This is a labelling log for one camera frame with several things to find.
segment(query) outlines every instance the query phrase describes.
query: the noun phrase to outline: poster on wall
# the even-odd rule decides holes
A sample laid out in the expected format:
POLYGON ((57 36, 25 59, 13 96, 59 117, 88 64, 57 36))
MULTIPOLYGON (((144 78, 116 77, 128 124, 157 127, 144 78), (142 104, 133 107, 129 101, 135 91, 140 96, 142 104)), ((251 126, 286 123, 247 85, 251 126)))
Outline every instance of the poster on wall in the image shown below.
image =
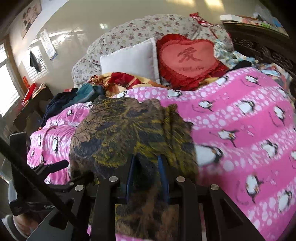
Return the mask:
POLYGON ((53 60, 57 56, 57 52, 56 52, 54 46, 52 45, 52 42, 48 36, 46 29, 40 33, 39 39, 40 39, 48 57, 50 58, 50 60, 53 60))
POLYGON ((25 37, 26 33, 28 32, 29 28, 41 13, 42 8, 40 4, 40 0, 32 1, 25 9, 21 12, 22 13, 22 27, 21 27, 21 35, 22 38, 25 37))

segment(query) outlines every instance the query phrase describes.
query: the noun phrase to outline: dark wooden headboard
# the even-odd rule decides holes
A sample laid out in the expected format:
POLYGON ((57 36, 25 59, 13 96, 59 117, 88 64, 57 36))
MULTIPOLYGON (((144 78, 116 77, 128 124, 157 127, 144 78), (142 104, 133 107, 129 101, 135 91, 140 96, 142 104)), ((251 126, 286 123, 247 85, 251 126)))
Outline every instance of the dark wooden headboard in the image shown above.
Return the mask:
POLYGON ((223 23, 223 26, 230 33, 236 51, 260 63, 276 63, 289 72, 293 78, 290 91, 296 97, 296 47, 288 36, 255 25, 223 23))

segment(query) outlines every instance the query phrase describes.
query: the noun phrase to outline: black metal frame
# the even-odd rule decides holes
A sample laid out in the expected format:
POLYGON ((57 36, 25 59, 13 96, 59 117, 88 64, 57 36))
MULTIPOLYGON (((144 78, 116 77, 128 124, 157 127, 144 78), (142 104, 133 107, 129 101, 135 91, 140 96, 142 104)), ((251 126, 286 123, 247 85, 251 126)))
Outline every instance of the black metal frame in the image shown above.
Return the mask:
MULTIPOLYGON (((48 212, 44 207, 48 202, 52 204, 51 207, 54 206, 28 241, 89 240, 87 227, 92 207, 94 213, 91 240, 115 240, 115 204, 126 204, 129 200, 133 174, 136 165, 139 165, 134 155, 130 154, 126 164, 119 167, 114 176, 101 180, 99 185, 90 184, 94 176, 88 172, 68 185, 58 185, 55 188, 54 185, 45 184, 44 179, 52 171, 66 167, 65 160, 56 165, 41 164, 31 169, 2 139, 0 151, 11 161, 16 168, 15 171, 33 184, 26 187, 30 190, 30 195, 20 196, 20 200, 11 205, 15 208, 14 212, 21 205, 26 208, 20 208, 22 211, 18 213, 27 210, 48 212)), ((203 187, 179 176, 177 169, 168 165, 164 155, 158 157, 158 169, 163 199, 168 204, 179 205, 179 240, 202 240, 199 203, 203 206, 209 241, 264 240, 253 224, 217 185, 203 187)))

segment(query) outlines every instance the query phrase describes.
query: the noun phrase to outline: chinese character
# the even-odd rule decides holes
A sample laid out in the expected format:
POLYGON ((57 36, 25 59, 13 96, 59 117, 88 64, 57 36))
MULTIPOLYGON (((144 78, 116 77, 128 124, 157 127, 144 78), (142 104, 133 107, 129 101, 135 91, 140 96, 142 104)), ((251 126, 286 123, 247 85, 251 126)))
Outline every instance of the chinese character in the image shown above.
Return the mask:
POLYGON ((201 61, 201 59, 193 57, 194 52, 196 52, 196 49, 189 47, 189 48, 185 49, 184 51, 178 53, 178 57, 183 55, 183 58, 179 60, 179 63, 182 63, 184 60, 188 61, 190 59, 192 59, 193 61, 201 61))

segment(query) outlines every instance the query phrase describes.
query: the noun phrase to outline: pink penguin blanket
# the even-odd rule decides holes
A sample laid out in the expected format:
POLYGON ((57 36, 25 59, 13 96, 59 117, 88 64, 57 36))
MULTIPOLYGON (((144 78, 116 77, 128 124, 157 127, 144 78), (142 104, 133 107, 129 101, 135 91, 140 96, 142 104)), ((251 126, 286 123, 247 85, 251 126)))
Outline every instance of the pink penguin blanket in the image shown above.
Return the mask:
MULTIPOLYGON (((296 211, 296 130, 288 96, 275 81, 248 67, 196 91, 140 87, 114 96, 123 97, 176 103, 180 116, 194 124, 201 184, 218 184, 267 241, 278 239, 296 211)), ((91 105, 73 105, 33 133, 28 164, 69 159, 71 137, 91 105)), ((69 180, 61 170, 46 181, 69 180)))

